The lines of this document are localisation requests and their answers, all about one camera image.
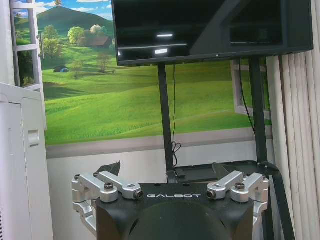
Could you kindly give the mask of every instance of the power cord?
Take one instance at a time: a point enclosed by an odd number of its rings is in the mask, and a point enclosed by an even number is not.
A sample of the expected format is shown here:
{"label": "power cord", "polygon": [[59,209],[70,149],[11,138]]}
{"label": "power cord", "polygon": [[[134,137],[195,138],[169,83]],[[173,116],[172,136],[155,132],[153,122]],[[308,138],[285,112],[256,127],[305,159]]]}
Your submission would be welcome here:
{"label": "power cord", "polygon": [[178,165],[178,158],[176,153],[181,148],[181,143],[175,142],[175,131],[176,131],[176,65],[173,65],[173,133],[172,133],[172,156],[175,158],[174,167]]}
{"label": "power cord", "polygon": [[247,107],[246,98],[245,98],[245,94],[244,94],[244,87],[242,85],[241,58],[239,59],[239,75],[240,75],[240,86],[241,86],[243,104],[245,106],[246,114],[248,115],[248,118],[249,118],[252,130],[253,130],[253,133],[254,133],[254,135],[256,135],[256,130],[255,130],[254,124],[253,124],[253,122],[251,120],[251,117],[250,117],[250,114],[249,114],[249,110],[248,110],[248,107]]}

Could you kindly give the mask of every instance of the hex socket screw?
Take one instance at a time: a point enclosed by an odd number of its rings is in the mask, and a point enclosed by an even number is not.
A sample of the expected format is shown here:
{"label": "hex socket screw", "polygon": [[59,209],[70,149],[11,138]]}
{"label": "hex socket screw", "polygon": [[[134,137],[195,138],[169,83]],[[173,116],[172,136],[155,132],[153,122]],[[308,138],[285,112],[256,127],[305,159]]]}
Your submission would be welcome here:
{"label": "hex socket screw", "polygon": [[108,183],[104,184],[104,189],[105,190],[114,189],[114,184],[112,182],[108,182]]}
{"label": "hex socket screw", "polygon": [[144,196],[144,192],[143,191],[136,191],[133,196],[136,200],[140,200]]}
{"label": "hex socket screw", "polygon": [[246,188],[245,184],[243,184],[242,182],[237,182],[234,185],[234,187],[235,187],[235,189],[240,190],[240,191],[243,191]]}
{"label": "hex socket screw", "polygon": [[206,191],[206,197],[211,200],[215,199],[216,193],[214,191]]}

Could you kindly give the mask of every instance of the bolt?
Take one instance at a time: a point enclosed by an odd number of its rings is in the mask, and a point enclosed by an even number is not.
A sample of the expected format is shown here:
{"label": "bolt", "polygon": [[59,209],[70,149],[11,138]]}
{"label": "bolt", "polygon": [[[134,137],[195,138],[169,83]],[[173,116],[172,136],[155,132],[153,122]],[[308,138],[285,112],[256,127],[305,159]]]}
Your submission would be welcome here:
{"label": "bolt", "polygon": [[144,196],[144,192],[143,191],[136,191],[133,196],[136,200],[140,200]]}
{"label": "bolt", "polygon": [[215,199],[215,197],[216,197],[216,193],[214,192],[214,191],[206,191],[206,197],[208,198],[208,199]]}
{"label": "bolt", "polygon": [[94,208],[97,208],[97,204],[96,204],[96,200],[95,199],[91,200],[91,206],[94,207]]}
{"label": "bolt", "polygon": [[237,190],[245,190],[246,186],[242,183],[242,182],[237,182],[235,185],[234,185],[235,189]]}
{"label": "bolt", "polygon": [[105,190],[114,189],[114,184],[113,184],[112,182],[106,183],[106,184],[104,185],[104,189],[105,189]]}

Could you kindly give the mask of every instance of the television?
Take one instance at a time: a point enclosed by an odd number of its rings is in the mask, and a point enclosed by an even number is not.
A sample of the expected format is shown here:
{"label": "television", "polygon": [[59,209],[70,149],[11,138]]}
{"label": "television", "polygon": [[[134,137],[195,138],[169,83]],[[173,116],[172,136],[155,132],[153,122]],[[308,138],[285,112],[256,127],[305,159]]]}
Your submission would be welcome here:
{"label": "television", "polygon": [[119,66],[313,49],[310,0],[112,0]]}

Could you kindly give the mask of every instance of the silver metal bracket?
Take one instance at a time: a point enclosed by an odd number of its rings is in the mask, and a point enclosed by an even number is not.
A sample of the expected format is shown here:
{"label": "silver metal bracket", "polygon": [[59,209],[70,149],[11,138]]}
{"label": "silver metal bracket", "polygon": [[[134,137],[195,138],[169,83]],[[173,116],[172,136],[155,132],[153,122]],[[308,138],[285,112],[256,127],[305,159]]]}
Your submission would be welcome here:
{"label": "silver metal bracket", "polygon": [[118,199],[118,191],[125,199],[132,200],[139,200],[144,194],[138,183],[124,182],[107,171],[95,173],[95,176],[78,174],[72,180],[73,209],[80,214],[81,221],[94,236],[97,236],[97,223],[92,207],[96,207],[96,199],[112,203]]}
{"label": "silver metal bracket", "polygon": [[237,182],[242,182],[244,179],[243,173],[233,171],[217,182],[211,182],[207,185],[207,196],[209,199],[218,200],[226,197],[229,191]]}
{"label": "silver metal bracket", "polygon": [[262,212],[268,209],[269,180],[262,174],[253,173],[250,176],[233,171],[217,182],[207,185],[209,199],[218,200],[226,197],[230,191],[231,199],[238,203],[253,200],[253,229],[261,219]]}

